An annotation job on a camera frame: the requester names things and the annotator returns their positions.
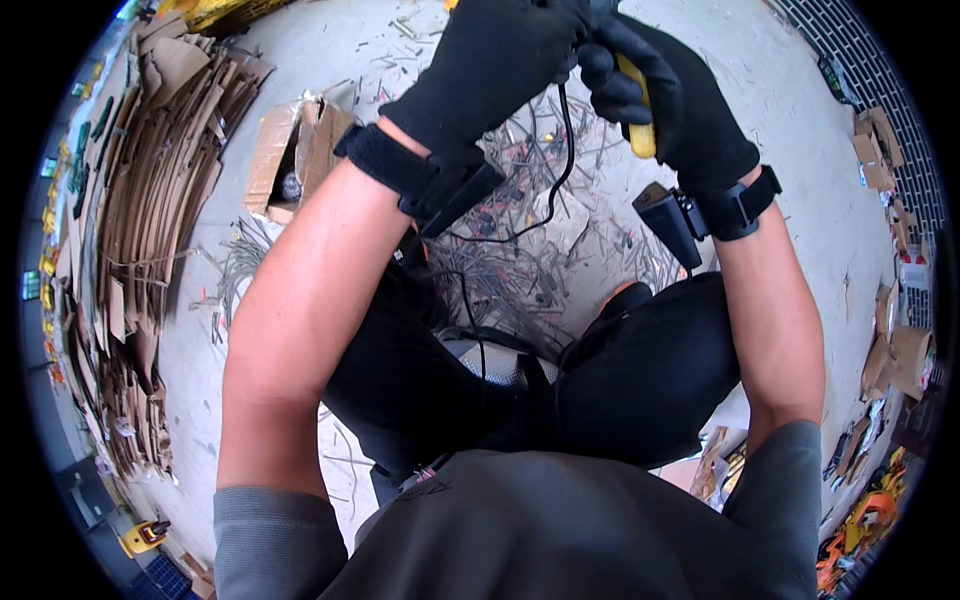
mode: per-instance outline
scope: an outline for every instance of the forearm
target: forearm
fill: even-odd
[[[325,496],[317,409],[410,225],[397,200],[344,160],[267,253],[230,330],[218,488]]]
[[[751,235],[715,242],[750,401],[750,449],[790,421],[819,424],[826,385],[820,314],[777,204],[759,221]]]

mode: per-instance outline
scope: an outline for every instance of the hand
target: hand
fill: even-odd
[[[576,65],[587,0],[461,0],[430,67],[380,114],[430,151],[467,164],[475,143]]]
[[[677,171],[687,194],[732,187],[759,163],[759,151],[744,137],[713,73],[676,38],[612,13],[592,24],[595,43],[578,51],[584,84],[593,92],[597,114],[623,124],[654,121],[657,161]],[[651,110],[640,85],[614,70],[611,52],[629,59],[644,74]]]

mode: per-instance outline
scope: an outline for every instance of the drain grate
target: drain grate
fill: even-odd
[[[944,192],[941,190],[933,155],[909,92],[900,84],[892,60],[876,44],[859,14],[843,0],[776,0],[784,14],[821,56],[833,56],[843,64],[860,101],[857,111],[883,106],[903,149],[906,164],[894,170],[897,191],[915,215],[920,234],[936,255],[934,232],[947,224]],[[908,306],[913,309],[910,324],[933,325],[928,292],[907,288]]]

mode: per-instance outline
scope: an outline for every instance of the yellow tool handle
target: yellow tool handle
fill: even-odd
[[[616,66],[620,72],[634,80],[643,88],[643,104],[650,106],[650,94],[647,93],[647,78],[636,68],[636,65],[630,62],[630,59],[617,54]],[[654,139],[654,124],[648,125],[630,124],[630,149],[640,158],[653,158],[657,155],[657,142]]]

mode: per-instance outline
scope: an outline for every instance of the concrete floor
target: concrete floor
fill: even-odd
[[[763,161],[777,169],[784,190],[780,208],[789,219],[787,225],[826,333],[826,460],[841,431],[864,411],[858,401],[859,377],[871,341],[874,297],[877,286],[893,278],[890,235],[879,198],[860,184],[850,143],[852,111],[833,100],[815,56],[800,36],[785,28],[760,0],[628,1],[622,3],[621,11],[661,27],[707,59],[744,133],[757,140]],[[434,43],[414,44],[388,26],[397,16],[411,14],[410,25],[422,33],[420,41]],[[411,84],[419,69],[429,64],[439,39],[429,34],[440,31],[445,19],[440,0],[326,0],[297,2],[254,23],[238,45],[248,50],[258,47],[262,58],[277,69],[224,151],[223,172],[189,246],[203,247],[217,257],[225,255],[219,243],[230,238],[230,224],[241,215],[253,143],[259,119],[267,109],[300,96],[305,89],[324,90],[343,79],[354,83],[330,90],[329,96],[349,108],[356,83],[363,76],[360,101],[353,111],[360,119],[371,120],[378,86],[398,94]],[[358,46],[361,42],[369,44]],[[406,74],[398,68],[388,71],[384,62],[372,61],[388,53],[395,57],[414,54],[407,46],[423,48],[423,52],[403,62]],[[588,97],[579,84],[571,84],[569,92],[581,99]],[[632,158],[625,146],[619,152],[591,191],[603,198],[606,208],[621,222],[640,227],[629,201],[651,180],[669,187],[676,179],[669,169],[653,161]],[[710,253],[709,246],[703,248],[703,254]],[[227,348],[210,344],[209,314],[187,308],[200,299],[202,288],[216,289],[218,273],[196,256],[181,266],[179,294],[158,358],[168,390],[167,419],[178,481],[146,479],[132,484],[132,493],[141,513],[159,512],[173,522],[171,536],[178,549],[212,564],[211,498]],[[603,285],[588,285],[590,277],[595,282],[599,275],[587,273],[579,282],[584,285],[571,286],[581,290],[579,296],[571,297],[571,329],[586,326],[599,302],[619,282],[616,274],[604,275],[608,277]],[[845,314],[845,277],[852,286],[849,318]],[[742,396],[739,402],[742,409]],[[321,460],[324,479],[352,551],[354,532],[376,507],[369,461],[335,418],[321,417],[318,430],[320,451],[332,457]],[[825,490],[825,511],[836,498]]]

